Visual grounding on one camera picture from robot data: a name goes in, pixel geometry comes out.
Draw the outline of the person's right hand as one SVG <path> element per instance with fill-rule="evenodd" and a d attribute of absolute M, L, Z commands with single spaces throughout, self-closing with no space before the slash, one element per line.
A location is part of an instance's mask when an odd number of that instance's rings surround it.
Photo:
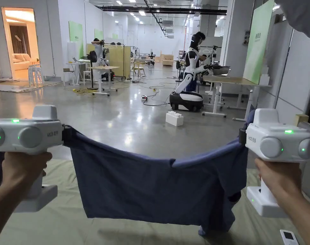
<path fill-rule="evenodd" d="M 302 196 L 299 163 L 268 162 L 260 158 L 256 158 L 254 162 L 259 176 L 280 206 L 290 198 Z"/>

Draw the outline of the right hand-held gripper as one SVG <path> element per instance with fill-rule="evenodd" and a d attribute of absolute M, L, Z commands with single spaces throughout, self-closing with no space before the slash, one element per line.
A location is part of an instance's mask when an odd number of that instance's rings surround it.
<path fill-rule="evenodd" d="M 262 160 L 302 163 L 310 159 L 310 131 L 280 123 L 276 109 L 256 109 L 245 134 L 245 146 Z M 261 186 L 248 186 L 246 195 L 260 216 L 287 217 L 264 181 Z"/>

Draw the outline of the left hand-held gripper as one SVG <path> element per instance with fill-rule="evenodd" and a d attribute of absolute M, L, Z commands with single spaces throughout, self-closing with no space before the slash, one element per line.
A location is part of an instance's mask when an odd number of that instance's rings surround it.
<path fill-rule="evenodd" d="M 23 152 L 37 155 L 48 148 L 63 144 L 64 125 L 57 117 L 54 105 L 36 105 L 30 119 L 0 119 L 0 152 Z M 33 183 L 15 213 L 38 212 L 54 200 L 56 185 L 43 184 L 42 176 Z"/>

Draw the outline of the person's left hand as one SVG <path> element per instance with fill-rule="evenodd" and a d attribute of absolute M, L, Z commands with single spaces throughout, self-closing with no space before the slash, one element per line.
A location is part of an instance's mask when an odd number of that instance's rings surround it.
<path fill-rule="evenodd" d="M 51 159 L 50 152 L 37 155 L 6 152 L 2 162 L 3 180 L 0 186 L 2 196 L 12 197 L 15 201 L 23 200 Z"/>

